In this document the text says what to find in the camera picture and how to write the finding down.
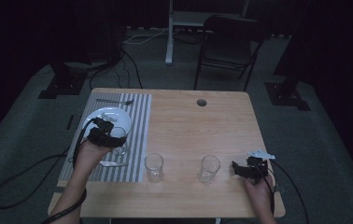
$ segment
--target placemat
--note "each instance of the placemat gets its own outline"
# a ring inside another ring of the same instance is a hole
[[[95,99],[107,99],[116,101],[128,101],[134,99],[131,105],[100,103]],[[84,120],[95,110],[103,107],[118,107],[125,110],[131,118],[131,129],[127,136],[126,144],[128,152],[122,156],[116,156],[112,152],[107,153],[103,161],[129,162],[127,166],[103,167],[98,165],[89,177],[89,181],[111,181],[111,182],[142,182],[145,169],[145,155],[147,150],[148,123],[150,116],[151,94],[133,93],[102,93],[93,92],[84,109],[71,147],[69,148],[67,160],[61,171],[60,180],[68,180],[72,174],[72,162],[69,160],[74,153],[74,145],[82,129]]]

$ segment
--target plate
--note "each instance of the plate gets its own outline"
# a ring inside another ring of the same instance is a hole
[[[104,108],[95,110],[84,120],[83,127],[84,125],[86,125],[87,122],[90,121],[90,119],[93,119],[93,118],[100,118],[100,119],[110,121],[115,125],[115,128],[121,127],[126,131],[126,133],[128,133],[131,128],[130,116],[127,114],[125,110],[120,109],[118,107],[110,106],[110,107],[104,107]],[[86,129],[86,132],[84,133],[84,136],[86,137],[87,135],[89,135],[90,130],[95,127],[97,127],[97,125],[95,125],[94,123],[89,124],[89,126]]]

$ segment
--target hand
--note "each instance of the hand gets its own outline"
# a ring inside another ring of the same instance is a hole
[[[98,147],[90,141],[83,142],[78,149],[76,170],[91,172],[106,153],[112,151],[110,147]]]
[[[273,186],[273,179],[269,175],[265,177],[269,185]],[[246,178],[243,179],[246,187],[248,197],[251,201],[252,207],[262,223],[275,223],[271,206],[270,196],[271,192],[264,179],[257,185],[252,185]]]

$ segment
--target table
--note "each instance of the table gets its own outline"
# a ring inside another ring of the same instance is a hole
[[[147,154],[163,156],[164,177],[158,183],[145,175],[142,182],[89,182],[83,217],[254,217],[241,177],[231,166],[232,161],[244,165],[248,151],[265,150],[245,92],[94,89],[92,94],[98,92],[151,94]],[[198,99],[207,105],[198,106]],[[210,154],[221,165],[215,181],[206,185],[197,174]],[[65,185],[64,180],[57,184]],[[60,196],[54,193],[49,211]],[[276,193],[275,216],[284,215]]]
[[[241,14],[236,15],[236,14],[213,13],[213,12],[210,13],[210,12],[194,12],[194,11],[175,11],[174,0],[169,0],[169,1],[170,1],[170,7],[169,7],[169,13],[168,13],[168,41],[167,41],[167,52],[165,53],[166,65],[171,65],[173,63],[174,25],[203,26],[205,20],[214,14],[222,14],[229,17],[244,18],[247,14],[247,8],[249,5],[249,0],[244,0]]]

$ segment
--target clear glass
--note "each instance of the clear glass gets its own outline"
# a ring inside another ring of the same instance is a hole
[[[202,167],[198,174],[202,183],[210,184],[220,168],[220,161],[215,156],[205,156],[202,160]]]
[[[126,131],[121,127],[113,127],[110,135],[112,137],[117,137],[117,138],[127,137]],[[126,154],[127,153],[127,142],[124,143],[124,145],[121,147],[115,147],[112,152],[116,156],[122,156],[122,155]]]
[[[150,182],[159,182],[162,180],[162,156],[158,153],[151,153],[145,158],[145,167],[147,167],[148,180]]]

